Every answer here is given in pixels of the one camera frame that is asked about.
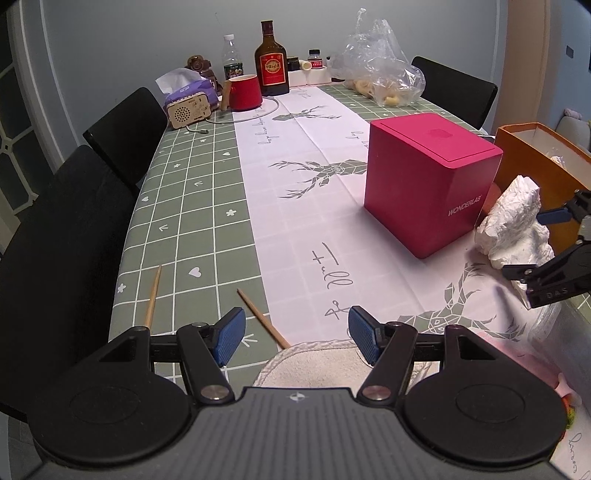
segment metal screw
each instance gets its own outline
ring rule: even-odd
[[[223,385],[207,385],[201,389],[201,395],[210,400],[223,400],[230,391]]]
[[[388,387],[384,387],[383,385],[369,385],[365,387],[361,394],[370,400],[386,400],[390,398],[392,392]]]

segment arrow print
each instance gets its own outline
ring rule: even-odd
[[[254,333],[250,333],[250,334],[248,334],[248,335],[245,335],[245,336],[242,338],[242,343],[243,343],[245,346],[247,346],[247,347],[250,347],[249,343],[257,343],[257,342],[258,342],[258,340],[254,339],[254,338],[251,338],[252,336],[254,336]]]

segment speaker grille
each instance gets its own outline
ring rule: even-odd
[[[186,106],[180,106],[174,112],[174,119],[179,123],[185,123],[191,118],[191,110]]]

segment box lid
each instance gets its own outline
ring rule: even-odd
[[[436,113],[385,118],[379,123],[448,163],[493,150],[501,153],[498,147]]]

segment chair backrest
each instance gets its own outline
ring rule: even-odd
[[[148,171],[168,118],[146,88],[137,89],[83,133],[85,140],[134,192]]]
[[[34,395],[108,341],[135,199],[88,146],[59,168],[0,261],[0,410],[26,421]]]
[[[414,57],[413,65],[425,75],[425,100],[453,113],[474,128],[481,128],[491,111],[498,87],[491,82],[459,72],[423,57]]]

